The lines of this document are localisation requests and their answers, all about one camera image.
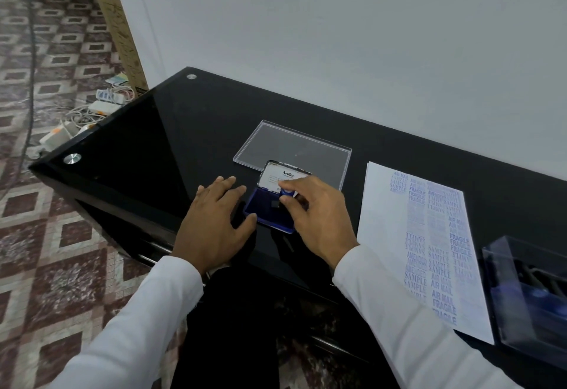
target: black glass table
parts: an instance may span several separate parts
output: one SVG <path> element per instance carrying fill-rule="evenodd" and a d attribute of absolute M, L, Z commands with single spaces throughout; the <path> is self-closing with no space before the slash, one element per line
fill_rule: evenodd
<path fill-rule="evenodd" d="M 195 68 L 181 70 L 31 169 L 122 253 L 152 265 L 171 252 L 198 185 L 235 175 L 248 187 L 248 197 L 259 172 L 232 158 L 262 120 L 352 149 L 343 192 L 355 230 L 366 164 L 372 161 L 463 191 L 477 251 L 510 235 L 567 253 L 567 182 Z M 64 157 L 73 153 L 80 161 L 66 164 Z M 371 362 L 380 356 L 368 327 L 358 324 L 360 318 L 332 285 L 329 267 L 297 234 L 259 225 L 235 262 L 343 310 L 357 328 L 342 346 Z M 562 370 L 504 346 L 463 338 L 521 385 L 565 381 Z"/>

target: leg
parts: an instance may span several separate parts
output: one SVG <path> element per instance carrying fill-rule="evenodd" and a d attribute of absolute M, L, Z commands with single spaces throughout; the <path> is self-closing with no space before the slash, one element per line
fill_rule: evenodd
<path fill-rule="evenodd" d="M 273 291 L 247 265 L 223 268 L 187 316 L 172 389 L 279 388 Z"/>

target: forearm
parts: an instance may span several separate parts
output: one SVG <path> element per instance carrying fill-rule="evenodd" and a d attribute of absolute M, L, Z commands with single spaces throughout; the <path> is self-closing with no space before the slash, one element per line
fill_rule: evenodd
<path fill-rule="evenodd" d="M 72 358 L 50 388 L 151 387 L 167 344 L 203 293 L 199 272 L 166 256 L 89 347 Z"/>
<path fill-rule="evenodd" d="M 413 298 L 372 250 L 350 250 L 333 282 L 372 328 L 402 388 L 518 388 Z"/>

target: patterned floor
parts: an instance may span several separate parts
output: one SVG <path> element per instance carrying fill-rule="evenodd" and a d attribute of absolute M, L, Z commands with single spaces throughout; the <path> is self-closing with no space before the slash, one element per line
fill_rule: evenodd
<path fill-rule="evenodd" d="M 30 35 L 22 0 L 0 0 L 0 191 L 25 141 Z M 30 147 L 121 71 L 96 0 L 34 0 L 38 68 Z M 45 387 L 136 291 L 147 267 L 122 257 L 27 169 L 0 202 L 0 389 Z M 180 328 L 155 388 L 168 388 Z M 278 339 L 281 388 L 358 387 L 332 356 Z"/>

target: transparent plastic box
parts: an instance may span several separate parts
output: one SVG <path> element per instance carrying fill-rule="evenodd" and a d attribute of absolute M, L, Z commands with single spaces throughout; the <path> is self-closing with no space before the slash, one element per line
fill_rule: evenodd
<path fill-rule="evenodd" d="M 262 171 L 267 161 L 309 171 L 339 191 L 352 149 L 263 120 L 232 159 Z"/>
<path fill-rule="evenodd" d="M 567 256 L 504 236 L 483 257 L 501 342 L 567 370 Z"/>

